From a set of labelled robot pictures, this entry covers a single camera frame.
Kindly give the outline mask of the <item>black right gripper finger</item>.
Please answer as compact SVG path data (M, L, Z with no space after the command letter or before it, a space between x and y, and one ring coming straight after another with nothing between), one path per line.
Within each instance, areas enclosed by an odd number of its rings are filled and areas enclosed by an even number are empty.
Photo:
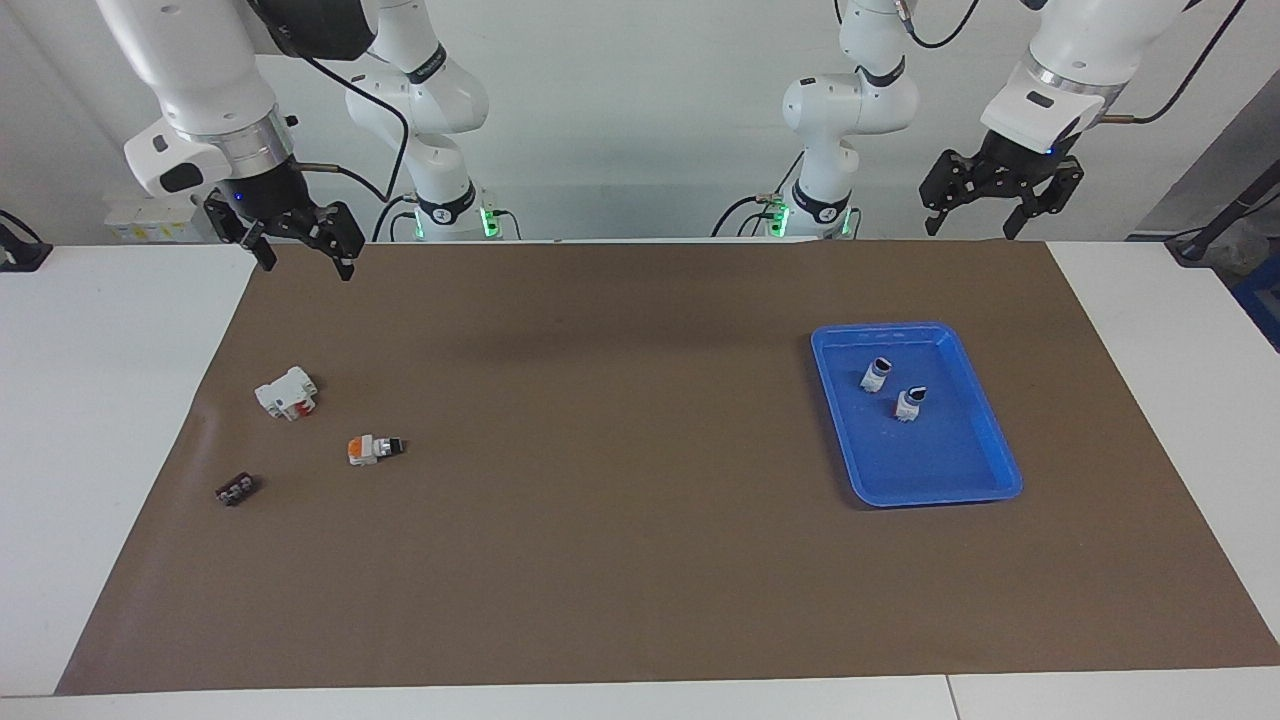
M238 246L251 254L264 272L275 266L276 255L265 240L264 223L251 222L246 225L220 190L214 190L204 200L204 211L223 243Z
M340 281L355 275L355 264L366 238L344 202L298 208L291 211L291 232L305 246L328 258Z

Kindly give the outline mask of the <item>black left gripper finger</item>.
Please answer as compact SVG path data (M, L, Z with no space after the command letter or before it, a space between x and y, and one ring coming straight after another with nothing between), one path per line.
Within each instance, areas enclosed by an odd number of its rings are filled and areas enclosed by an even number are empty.
M920 183L922 205L931 211L924 227L937 236L947 215L956 208L988 196L993 187L993 160L984 152L964 156L943 150Z
M1037 183L1032 179L1010 178L1007 184L1018 191L1019 204L1004 223L1004 237L1012 241L1029 220L1064 210L1083 177L1084 169L1078 159L1065 158L1044 178L1039 178L1042 184L1047 183L1042 191L1036 191Z

